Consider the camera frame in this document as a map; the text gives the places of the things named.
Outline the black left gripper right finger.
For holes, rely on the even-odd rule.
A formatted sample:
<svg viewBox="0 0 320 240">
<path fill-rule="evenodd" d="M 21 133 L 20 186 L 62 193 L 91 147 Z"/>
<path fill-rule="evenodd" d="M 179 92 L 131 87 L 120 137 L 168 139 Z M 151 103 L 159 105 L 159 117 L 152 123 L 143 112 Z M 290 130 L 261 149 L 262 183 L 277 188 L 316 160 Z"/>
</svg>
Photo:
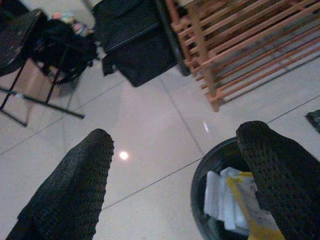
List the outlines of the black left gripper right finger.
<svg viewBox="0 0 320 240">
<path fill-rule="evenodd" d="M 236 138 L 260 197 L 284 238 L 318 240 L 320 162 L 262 121 L 241 124 Z"/>
</svg>

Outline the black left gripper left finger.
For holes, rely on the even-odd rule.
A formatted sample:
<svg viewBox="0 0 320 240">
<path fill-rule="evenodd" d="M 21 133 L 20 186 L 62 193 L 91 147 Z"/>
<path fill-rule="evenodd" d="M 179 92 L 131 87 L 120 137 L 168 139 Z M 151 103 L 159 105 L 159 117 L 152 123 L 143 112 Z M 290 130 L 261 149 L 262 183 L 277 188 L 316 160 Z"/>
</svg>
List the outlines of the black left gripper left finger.
<svg viewBox="0 0 320 240">
<path fill-rule="evenodd" d="M 91 131 L 39 186 L 7 239 L 93 239 L 113 155 L 112 137 L 100 128 Z"/>
</svg>

